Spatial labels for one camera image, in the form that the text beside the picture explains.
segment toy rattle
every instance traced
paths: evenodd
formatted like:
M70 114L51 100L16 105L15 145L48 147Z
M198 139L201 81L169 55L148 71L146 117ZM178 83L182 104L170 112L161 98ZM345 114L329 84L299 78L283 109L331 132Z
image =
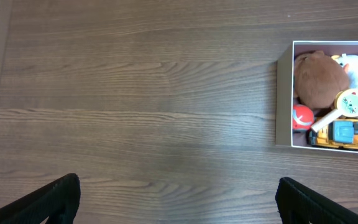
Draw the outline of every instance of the toy rattle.
M358 89L348 89L338 93L334 105L335 109L311 126L313 131L318 132L342 115L350 118L358 116Z

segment brown plush toy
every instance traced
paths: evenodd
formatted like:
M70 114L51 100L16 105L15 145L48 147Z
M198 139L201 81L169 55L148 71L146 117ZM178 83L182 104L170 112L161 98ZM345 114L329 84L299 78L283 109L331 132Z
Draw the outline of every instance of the brown plush toy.
M347 70L322 50L299 55L294 62L294 97L310 109L329 108L340 91L349 88Z

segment yellow toy truck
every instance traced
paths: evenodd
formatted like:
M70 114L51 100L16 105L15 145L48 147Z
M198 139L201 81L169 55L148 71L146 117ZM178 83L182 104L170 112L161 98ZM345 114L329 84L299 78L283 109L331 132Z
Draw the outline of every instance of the yellow toy truck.
M317 133L309 132L312 146L358 150L358 119L336 119Z

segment red ball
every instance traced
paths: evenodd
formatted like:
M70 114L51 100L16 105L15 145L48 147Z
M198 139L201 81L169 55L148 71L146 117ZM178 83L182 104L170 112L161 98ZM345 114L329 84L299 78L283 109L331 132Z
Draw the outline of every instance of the red ball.
M307 131L314 123L314 114L305 105L293 105L292 108L292 130Z

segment white box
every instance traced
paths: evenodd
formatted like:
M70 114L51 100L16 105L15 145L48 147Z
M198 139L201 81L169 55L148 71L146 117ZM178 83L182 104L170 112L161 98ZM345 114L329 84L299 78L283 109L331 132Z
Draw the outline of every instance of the white box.
M294 144L292 133L293 106L293 61L299 54L323 50L326 55L358 55L358 41L293 41L291 46L277 61L277 110L276 139L277 146L290 146L300 149L319 149L325 151L351 152L342 149L327 149Z

